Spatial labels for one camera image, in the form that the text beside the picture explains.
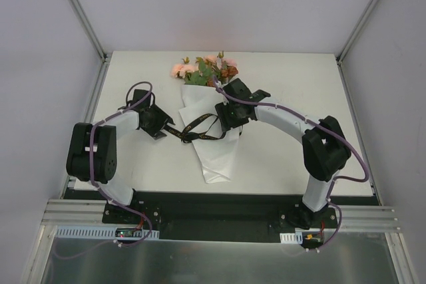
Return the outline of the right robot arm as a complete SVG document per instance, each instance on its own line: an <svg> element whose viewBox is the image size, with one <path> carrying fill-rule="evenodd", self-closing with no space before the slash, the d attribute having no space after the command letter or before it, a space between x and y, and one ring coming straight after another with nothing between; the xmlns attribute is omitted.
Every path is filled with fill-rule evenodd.
<svg viewBox="0 0 426 284"><path fill-rule="evenodd" d="M310 120L264 90L251 92L238 78L223 87L215 80L214 85L226 99L215 106L224 132L253 120L281 130L302 145L308 184L298 207L286 214L286 221L301 229L315 227L328 207L332 179L351 157L337 119L326 116Z"/></svg>

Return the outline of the peach rose stem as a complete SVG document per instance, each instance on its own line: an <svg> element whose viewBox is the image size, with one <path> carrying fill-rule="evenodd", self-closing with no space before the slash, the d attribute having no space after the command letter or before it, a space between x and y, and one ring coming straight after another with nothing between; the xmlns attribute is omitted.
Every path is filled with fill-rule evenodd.
<svg viewBox="0 0 426 284"><path fill-rule="evenodd" d="M175 64L170 71L172 78L179 78L185 84L199 85L201 78L198 68L198 59L191 61L189 57L181 59L181 62Z"/></svg>
<svg viewBox="0 0 426 284"><path fill-rule="evenodd" d="M228 72L238 72L237 63L232 59L222 59L221 70Z"/></svg>

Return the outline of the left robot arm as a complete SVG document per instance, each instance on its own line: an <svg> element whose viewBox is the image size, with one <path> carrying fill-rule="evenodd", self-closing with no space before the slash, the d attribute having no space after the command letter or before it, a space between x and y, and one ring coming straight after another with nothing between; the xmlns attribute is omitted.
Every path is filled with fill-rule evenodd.
<svg viewBox="0 0 426 284"><path fill-rule="evenodd" d="M173 119L156 105L154 93L136 89L132 99L112 116L97 123L74 125L67 155L69 176L96 188L109 203L117 205L117 214L125 223L134 223L141 208L132 202L134 190L117 177L117 142L122 137L142 130L151 138L164 138L165 127Z"/></svg>

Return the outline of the pink rose stem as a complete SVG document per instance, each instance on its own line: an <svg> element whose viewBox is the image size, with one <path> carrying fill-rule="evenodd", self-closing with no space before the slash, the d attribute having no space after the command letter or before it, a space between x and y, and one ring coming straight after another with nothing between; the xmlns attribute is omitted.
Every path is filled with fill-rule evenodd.
<svg viewBox="0 0 426 284"><path fill-rule="evenodd" d="M196 70L200 74L203 74L206 70L210 70L216 76L222 76L222 73L227 67L224 51L219 51L215 55L196 57Z"/></svg>

